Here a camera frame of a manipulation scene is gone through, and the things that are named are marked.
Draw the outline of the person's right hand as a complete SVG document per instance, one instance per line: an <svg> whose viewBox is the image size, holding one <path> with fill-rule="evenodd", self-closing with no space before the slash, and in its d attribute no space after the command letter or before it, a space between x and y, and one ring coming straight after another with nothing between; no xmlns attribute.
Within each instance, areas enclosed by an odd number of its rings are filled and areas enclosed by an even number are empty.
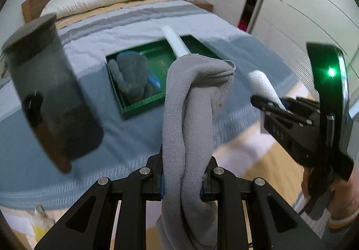
<svg viewBox="0 0 359 250"><path fill-rule="evenodd" d="M348 181L336 177L331 185L334 195L327 205L335 221L348 220L358 214L358 174L353 169Z"/></svg>

